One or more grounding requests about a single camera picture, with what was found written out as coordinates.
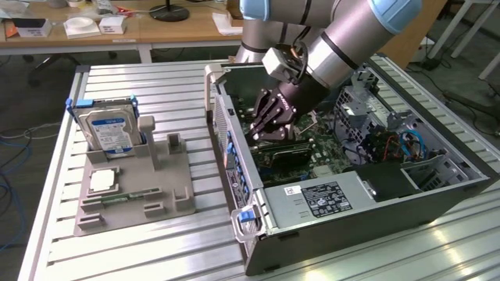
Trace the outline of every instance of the motherboard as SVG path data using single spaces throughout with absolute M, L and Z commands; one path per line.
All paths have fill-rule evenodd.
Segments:
M 243 132 L 252 123 L 252 107 L 235 101 Z M 266 187 L 342 173 L 351 167 L 343 145 L 334 137 L 328 119 L 311 112 L 294 127 L 295 140 L 259 142 L 250 148 Z

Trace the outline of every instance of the floor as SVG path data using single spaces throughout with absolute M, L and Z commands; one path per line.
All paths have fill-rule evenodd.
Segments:
M 430 32 L 432 38 L 439 38 L 448 23 L 450 19 L 436 22 Z M 466 28 L 466 25 L 459 26 L 448 43 L 454 41 L 454 37 Z M 168 51 L 156 51 L 155 55 L 156 61 L 223 59 L 228 55 L 234 55 L 236 50 L 236 47 L 186 49 L 184 51 L 182 49 L 172 49 Z M 500 42 L 483 34 L 478 34 L 475 41 L 471 42 L 460 58 L 451 59 L 448 55 L 444 56 L 452 64 L 452 69 L 439 67 L 436 70 L 426 73 L 444 90 L 466 95 L 486 105 L 492 104 L 495 101 L 499 101 L 499 97 L 492 97 L 492 90 L 488 84 L 478 79 L 478 75 L 499 50 Z M 82 64 L 90 65 L 139 63 L 139 54 L 132 51 L 119 52 L 118 58 L 114 60 L 108 58 L 106 52 L 80 53 L 75 54 L 75 57 Z M 71 88 L 75 67 L 68 61 L 59 61 L 50 67 L 50 71 L 47 70 L 40 75 L 40 87 L 30 88 L 26 83 L 27 73 L 44 58 L 46 56 L 36 55 L 35 62 L 27 63 L 20 56 L 12 56 L 10 62 L 4 66 L 0 66 L 0 89 L 3 89 L 0 91 L 0 120 L 10 120 L 10 122 L 0 123 L 0 131 L 11 128 L 31 128 L 44 123 L 58 122 L 62 119 L 64 113 L 63 105 Z M 7 60 L 8 57 L 0 57 L 0 65 Z M 434 87 L 430 79 L 420 73 L 412 73 L 412 76 L 440 97 L 440 91 Z M 495 70 L 490 76 L 490 80 L 492 83 L 500 84 L 500 69 Z M 460 104 L 450 104 L 450 107 L 471 123 L 472 114 L 468 109 Z M 495 130 L 494 120 L 483 114 L 479 114 L 478 126 L 486 131 Z M 56 129 L 56 127 L 47 128 L 36 136 L 50 135 L 56 132 Z M 486 138 L 494 142 L 496 147 L 500 147 L 500 140 L 498 138 L 491 136 L 486 136 Z M 32 157 L 22 168 L 10 175 L 12 186 L 20 194 L 20 200 L 24 205 L 28 229 L 16 241 L 15 246 L 0 252 L 0 280 L 11 281 L 16 280 L 18 277 L 54 146 L 55 138 L 34 140 Z M 18 152 L 18 149 L 0 145 L 2 163 Z M 6 201 L 0 201 L 0 211 L 4 209 L 4 206 Z M 19 227 L 19 216 L 15 208 L 11 207 L 7 214 L 0 217 L 0 247 L 16 235 Z

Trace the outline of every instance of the blue cable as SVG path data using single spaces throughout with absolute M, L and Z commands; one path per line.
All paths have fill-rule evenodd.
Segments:
M 403 137 L 403 135 L 406 133 L 411 133 L 412 135 L 416 136 L 416 138 L 419 139 L 419 142 L 420 142 L 420 148 L 422 148 L 422 158 L 426 159 L 426 145 L 424 145 L 424 139 L 422 138 L 422 135 L 419 134 L 418 131 L 414 131 L 414 130 L 406 130 L 403 131 L 403 133 L 399 135 L 399 142 L 402 143 L 402 149 L 403 149 L 403 152 L 406 153 L 407 156 L 412 156 L 412 153 L 408 151 L 407 147 L 406 147 L 406 139 Z
M 30 156 L 31 156 L 31 148 L 27 146 L 27 145 L 19 145 L 19 144 L 16 144 L 16 143 L 7 143 L 7 142 L 3 142 L 2 140 L 0 140 L 0 144 L 3 144 L 3 145 L 7 145 L 7 146 L 14 146 L 14 147 L 16 147 L 16 148 L 26 148 L 26 151 L 27 151 L 27 154 L 26 154 L 26 156 L 24 156 L 24 159 L 14 166 L 14 167 L 11 167 L 8 170 L 6 170 L 4 172 L 3 172 L 3 174 L 10 174 L 10 173 L 12 173 L 24 163 L 26 163 L 26 161 L 28 160 L 28 158 L 30 158 Z
M 12 189 L 8 185 L 6 184 L 0 184 L 0 187 L 3 187 L 8 192 L 11 192 L 11 196 L 14 198 L 14 201 L 15 201 L 15 205 L 16 205 L 16 208 L 18 208 L 18 212 L 19 212 L 19 215 L 20 215 L 20 219 L 22 219 L 22 228 L 16 234 L 16 236 L 12 238 L 12 240 L 10 241 L 10 243 L 7 243 L 2 248 L 0 248 L 0 252 L 8 247 L 11 246 L 18 240 L 19 238 L 22 238 L 22 235 L 26 231 L 26 215 L 24 215 L 24 208 L 23 208 L 23 204 L 22 204 L 22 200 L 19 198 L 19 195 L 18 195 L 18 192 L 15 189 Z

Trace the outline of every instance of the aluminum workbench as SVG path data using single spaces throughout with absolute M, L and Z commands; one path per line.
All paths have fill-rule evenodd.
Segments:
M 500 152 L 387 59 L 372 58 L 483 160 L 500 172 Z M 95 66 L 75 75 L 71 98 L 135 94 L 154 115 L 155 138 L 187 140 L 194 215 L 74 237 L 87 142 L 64 115 L 20 280 L 456 280 L 500 277 L 500 185 L 431 224 L 248 277 L 230 214 L 204 112 L 204 67 L 224 61 Z M 387 85 L 380 96 L 406 109 Z

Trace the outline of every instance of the power supply label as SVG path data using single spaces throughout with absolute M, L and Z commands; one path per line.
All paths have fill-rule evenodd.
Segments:
M 352 209 L 351 203 L 336 181 L 304 188 L 303 195 L 310 205 L 312 215 L 316 218 Z

